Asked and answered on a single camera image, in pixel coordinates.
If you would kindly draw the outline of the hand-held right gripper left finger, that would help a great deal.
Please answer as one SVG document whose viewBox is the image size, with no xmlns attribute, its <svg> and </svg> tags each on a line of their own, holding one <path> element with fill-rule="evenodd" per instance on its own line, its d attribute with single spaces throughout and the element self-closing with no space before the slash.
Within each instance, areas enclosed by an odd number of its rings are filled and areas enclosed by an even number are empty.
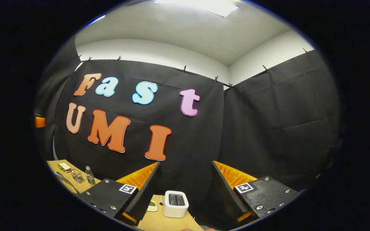
<svg viewBox="0 0 370 231">
<path fill-rule="evenodd" d="M 160 162 L 155 162 L 119 180 L 104 179 L 78 197 L 109 217 L 137 226 L 161 178 Z"/>
</svg>

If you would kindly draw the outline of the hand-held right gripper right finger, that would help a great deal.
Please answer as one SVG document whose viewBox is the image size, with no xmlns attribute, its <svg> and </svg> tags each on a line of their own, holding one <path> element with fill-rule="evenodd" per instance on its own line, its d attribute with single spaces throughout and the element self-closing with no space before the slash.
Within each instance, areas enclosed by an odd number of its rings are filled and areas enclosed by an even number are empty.
<svg viewBox="0 0 370 231">
<path fill-rule="evenodd" d="M 269 216 L 300 193 L 269 176 L 257 178 L 218 161 L 211 164 L 210 197 L 226 227 L 240 227 Z"/>
</svg>

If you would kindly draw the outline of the steel pot with black handle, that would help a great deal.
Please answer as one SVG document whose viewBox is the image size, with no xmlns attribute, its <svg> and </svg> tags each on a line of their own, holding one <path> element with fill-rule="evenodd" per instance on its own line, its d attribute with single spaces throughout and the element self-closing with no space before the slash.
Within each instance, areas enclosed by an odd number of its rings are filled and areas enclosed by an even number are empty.
<svg viewBox="0 0 370 231">
<path fill-rule="evenodd" d="M 54 172 L 53 174 L 56 176 L 57 180 L 62 183 L 64 187 L 66 187 L 71 193 L 78 194 L 78 190 L 76 190 L 76 188 L 70 183 L 70 181 L 67 180 L 62 174 L 60 174 L 59 172 Z"/>
</svg>

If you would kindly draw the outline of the white toaster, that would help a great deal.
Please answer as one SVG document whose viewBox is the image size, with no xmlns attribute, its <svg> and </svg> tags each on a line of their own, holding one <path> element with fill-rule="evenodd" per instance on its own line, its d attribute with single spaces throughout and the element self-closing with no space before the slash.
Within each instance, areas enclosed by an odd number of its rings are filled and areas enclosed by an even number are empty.
<svg viewBox="0 0 370 231">
<path fill-rule="evenodd" d="M 166 191 L 163 199 L 163 216 L 168 218 L 183 218 L 189 208 L 185 193 L 180 191 Z"/>
</svg>

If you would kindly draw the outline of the clear plastic bottle green label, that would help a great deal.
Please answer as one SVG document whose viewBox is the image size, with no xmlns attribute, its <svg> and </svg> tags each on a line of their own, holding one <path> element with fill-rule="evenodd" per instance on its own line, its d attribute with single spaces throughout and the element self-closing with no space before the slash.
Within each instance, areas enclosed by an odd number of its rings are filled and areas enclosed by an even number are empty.
<svg viewBox="0 0 370 231">
<path fill-rule="evenodd" d="M 89 166 L 85 167 L 85 175 L 86 175 L 86 179 L 87 179 L 89 185 L 94 186 L 95 185 L 95 178 L 94 178 L 93 172 L 91 171 L 91 168 Z"/>
</svg>

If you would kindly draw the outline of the heap of soybeans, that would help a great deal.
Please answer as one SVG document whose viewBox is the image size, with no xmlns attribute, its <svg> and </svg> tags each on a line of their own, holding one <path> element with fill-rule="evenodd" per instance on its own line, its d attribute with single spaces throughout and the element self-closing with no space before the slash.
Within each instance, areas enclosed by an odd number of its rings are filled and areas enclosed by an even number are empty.
<svg viewBox="0 0 370 231">
<path fill-rule="evenodd" d="M 58 180 L 63 183 L 63 185 L 71 192 L 71 193 L 78 193 L 75 187 L 66 179 L 59 177 Z"/>
</svg>

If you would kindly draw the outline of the ceiling light panel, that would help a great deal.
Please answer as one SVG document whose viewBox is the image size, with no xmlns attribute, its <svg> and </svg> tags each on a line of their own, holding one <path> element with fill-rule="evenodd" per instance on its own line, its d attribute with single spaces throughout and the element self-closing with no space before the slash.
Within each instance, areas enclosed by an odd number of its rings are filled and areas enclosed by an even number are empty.
<svg viewBox="0 0 370 231">
<path fill-rule="evenodd" d="M 239 6 L 233 4 L 229 0 L 155 0 L 154 3 L 189 6 L 214 13 L 221 17 L 227 17 L 230 13 L 239 8 Z"/>
<path fill-rule="evenodd" d="M 97 19 L 95 19 L 95 20 L 93 20 L 92 22 L 90 22 L 89 24 L 87 24 L 87 26 L 88 26 L 88 25 L 91 25 L 91 24 L 93 24 L 93 23 L 95 23 L 95 22 L 97 22 L 97 21 L 99 21 L 99 20 L 101 20 L 101 19 L 103 19 L 105 16 L 106 16 L 106 15 L 102 15 L 102 16 L 98 17 Z"/>
</svg>

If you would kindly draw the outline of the row of cloth clips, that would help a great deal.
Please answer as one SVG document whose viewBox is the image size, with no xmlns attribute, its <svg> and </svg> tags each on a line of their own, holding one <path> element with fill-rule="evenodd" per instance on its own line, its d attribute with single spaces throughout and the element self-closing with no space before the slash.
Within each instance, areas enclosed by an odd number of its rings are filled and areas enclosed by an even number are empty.
<svg viewBox="0 0 370 231">
<path fill-rule="evenodd" d="M 205 55 L 177 46 L 158 44 L 141 47 L 123 47 L 121 44 L 87 44 L 77 48 L 82 59 L 108 60 L 121 57 L 122 60 L 159 64 L 186 70 L 205 77 L 238 84 L 258 75 L 265 68 L 299 56 L 299 47 L 260 46 L 238 59 L 231 66 L 225 66 Z"/>
</svg>

